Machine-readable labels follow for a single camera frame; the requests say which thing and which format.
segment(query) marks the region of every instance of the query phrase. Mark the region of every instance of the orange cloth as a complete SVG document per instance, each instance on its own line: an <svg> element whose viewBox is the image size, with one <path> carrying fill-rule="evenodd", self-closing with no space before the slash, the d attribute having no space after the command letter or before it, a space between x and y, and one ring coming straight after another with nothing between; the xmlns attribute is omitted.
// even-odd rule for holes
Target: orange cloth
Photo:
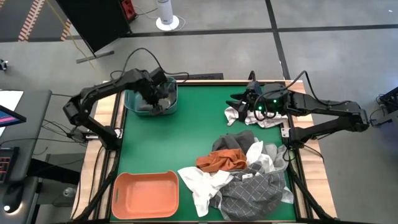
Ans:
<svg viewBox="0 0 398 224"><path fill-rule="evenodd" d="M245 169L246 156L242 149L223 149L211 152L208 156L197 158L197 167L203 172Z"/></svg>

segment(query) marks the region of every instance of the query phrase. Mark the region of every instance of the cloth pile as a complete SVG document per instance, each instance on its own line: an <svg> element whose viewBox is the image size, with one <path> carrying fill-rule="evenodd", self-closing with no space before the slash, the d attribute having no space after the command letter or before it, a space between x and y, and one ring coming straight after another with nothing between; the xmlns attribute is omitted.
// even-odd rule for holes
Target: cloth pile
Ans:
<svg viewBox="0 0 398 224"><path fill-rule="evenodd" d="M178 170L192 191L197 214L218 208L225 220L253 221L274 211L280 202L293 203L284 171L285 146L258 141L252 131L221 136L196 167Z"/></svg>

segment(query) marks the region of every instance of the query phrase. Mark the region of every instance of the white cloth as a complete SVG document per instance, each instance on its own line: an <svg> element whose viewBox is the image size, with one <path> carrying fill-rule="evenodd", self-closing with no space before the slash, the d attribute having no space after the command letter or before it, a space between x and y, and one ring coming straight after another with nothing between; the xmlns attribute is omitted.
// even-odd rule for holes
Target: white cloth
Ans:
<svg viewBox="0 0 398 224"><path fill-rule="evenodd" d="M264 169L264 173L269 173L275 171L274 163L271 157L267 154L261 153L263 151L263 142L255 142L253 143L248 152L246 153L246 164L250 165L253 162L260 161L262 164L262 168ZM293 204L294 196L293 193L289 190L289 188L284 187L282 191L282 200L281 202L291 203Z"/></svg>
<svg viewBox="0 0 398 224"><path fill-rule="evenodd" d="M222 170L217 173L207 173L196 167L186 167L177 172L192 191L193 202L199 217L207 215L210 199L233 179L229 172Z"/></svg>
<svg viewBox="0 0 398 224"><path fill-rule="evenodd" d="M257 117L259 119L263 118L263 115L261 114L260 111L256 111L257 113ZM228 120L227 125L231 126L239 117L239 113L232 107L227 107L224 111L224 114L226 116L226 119ZM254 117L254 112L252 111L248 111L248 116L246 117L246 119L244 120L244 123L246 125L249 124L258 124L260 127L262 128L271 128L273 126L276 126L280 123L283 123L284 121L287 121L287 116L281 116L280 114L277 114L275 116L275 118L272 119L265 119L264 121L258 121L255 117Z"/></svg>

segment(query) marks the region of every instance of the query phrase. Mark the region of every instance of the gray checkered cloth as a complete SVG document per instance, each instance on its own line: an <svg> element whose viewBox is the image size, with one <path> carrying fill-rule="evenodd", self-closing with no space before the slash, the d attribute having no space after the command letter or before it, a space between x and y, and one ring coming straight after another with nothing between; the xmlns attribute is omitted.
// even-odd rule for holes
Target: gray checkered cloth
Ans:
<svg viewBox="0 0 398 224"><path fill-rule="evenodd" d="M210 200L212 207L218 208L225 220L254 221L262 220L277 208L282 199L282 191L286 186L282 159L286 147L276 148L265 145L262 153L268 154L274 161L275 171L265 174L262 164L257 161L248 168L231 174L234 179L220 189ZM242 180L242 175L252 174L253 177Z"/></svg>

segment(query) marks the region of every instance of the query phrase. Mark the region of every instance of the keyboard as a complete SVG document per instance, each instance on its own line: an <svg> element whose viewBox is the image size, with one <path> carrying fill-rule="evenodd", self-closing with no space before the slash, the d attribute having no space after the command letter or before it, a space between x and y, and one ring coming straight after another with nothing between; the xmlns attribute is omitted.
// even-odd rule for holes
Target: keyboard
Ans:
<svg viewBox="0 0 398 224"><path fill-rule="evenodd" d="M7 182L17 158L18 147L0 147L0 184Z"/></svg>

